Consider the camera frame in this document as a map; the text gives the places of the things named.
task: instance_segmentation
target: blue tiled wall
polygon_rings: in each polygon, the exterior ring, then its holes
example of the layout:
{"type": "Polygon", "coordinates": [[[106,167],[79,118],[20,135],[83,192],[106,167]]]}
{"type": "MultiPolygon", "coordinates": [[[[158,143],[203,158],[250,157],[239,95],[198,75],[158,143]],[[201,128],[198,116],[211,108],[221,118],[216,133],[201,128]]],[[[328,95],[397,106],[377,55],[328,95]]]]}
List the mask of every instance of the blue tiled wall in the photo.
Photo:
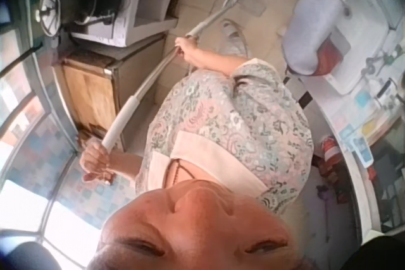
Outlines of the blue tiled wall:
{"type": "Polygon", "coordinates": [[[121,176],[117,176],[111,186],[100,181],[84,183],[83,173],[78,160],[75,161],[59,191],[57,201],[84,221],[101,229],[112,213],[134,199],[134,186],[121,176]]]}
{"type": "Polygon", "coordinates": [[[67,139],[48,115],[22,144],[6,179],[49,199],[72,154],[67,139]]]}

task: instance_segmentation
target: sink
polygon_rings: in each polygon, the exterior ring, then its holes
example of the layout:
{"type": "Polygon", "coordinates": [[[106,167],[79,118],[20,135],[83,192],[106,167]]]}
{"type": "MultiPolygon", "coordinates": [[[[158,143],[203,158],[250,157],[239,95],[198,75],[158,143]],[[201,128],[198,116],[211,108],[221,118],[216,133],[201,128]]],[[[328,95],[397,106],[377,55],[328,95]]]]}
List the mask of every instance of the sink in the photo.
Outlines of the sink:
{"type": "Polygon", "coordinates": [[[388,22],[377,0],[343,0],[347,14],[336,27],[350,44],[349,52],[332,72],[324,77],[342,95],[349,93],[361,79],[366,58],[381,50],[389,31],[388,22]]]}

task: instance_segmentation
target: cabinet door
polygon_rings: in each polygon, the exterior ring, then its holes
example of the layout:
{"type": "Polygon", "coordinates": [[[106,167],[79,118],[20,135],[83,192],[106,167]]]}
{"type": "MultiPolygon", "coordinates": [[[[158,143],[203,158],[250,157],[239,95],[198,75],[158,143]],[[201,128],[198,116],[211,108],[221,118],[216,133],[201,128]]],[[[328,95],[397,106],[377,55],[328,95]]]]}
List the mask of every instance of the cabinet door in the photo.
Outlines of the cabinet door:
{"type": "Polygon", "coordinates": [[[77,114],[76,125],[91,133],[94,127],[108,130],[116,116],[111,80],[68,65],[63,71],[77,114]]]}

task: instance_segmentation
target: window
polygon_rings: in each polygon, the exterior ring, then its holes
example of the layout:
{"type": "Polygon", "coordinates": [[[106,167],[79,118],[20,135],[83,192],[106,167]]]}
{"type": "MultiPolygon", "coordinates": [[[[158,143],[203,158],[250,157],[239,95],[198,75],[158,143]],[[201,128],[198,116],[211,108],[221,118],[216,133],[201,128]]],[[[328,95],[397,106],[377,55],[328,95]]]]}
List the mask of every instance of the window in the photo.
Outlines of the window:
{"type": "Polygon", "coordinates": [[[13,151],[27,128],[43,113],[44,108],[41,106],[38,97],[34,97],[5,130],[4,135],[0,138],[0,172],[4,168],[11,151],[13,151]]]}
{"type": "Polygon", "coordinates": [[[10,30],[0,36],[0,71],[10,63],[20,57],[21,52],[18,47],[18,31],[10,30]]]}
{"type": "Polygon", "coordinates": [[[45,238],[82,266],[96,253],[101,231],[55,202],[45,230],[45,238]]]}
{"type": "Polygon", "coordinates": [[[44,248],[46,248],[53,255],[59,266],[61,266],[62,270],[82,270],[81,267],[70,261],[62,253],[56,250],[50,243],[44,242],[42,246],[44,246],[44,248]]]}
{"type": "Polygon", "coordinates": [[[29,93],[30,84],[20,63],[0,79],[0,126],[29,93]]]}
{"type": "Polygon", "coordinates": [[[0,2],[0,25],[7,25],[11,22],[10,11],[5,1],[0,2]]]}
{"type": "Polygon", "coordinates": [[[0,193],[0,228],[37,231],[48,200],[6,180],[0,193]]]}

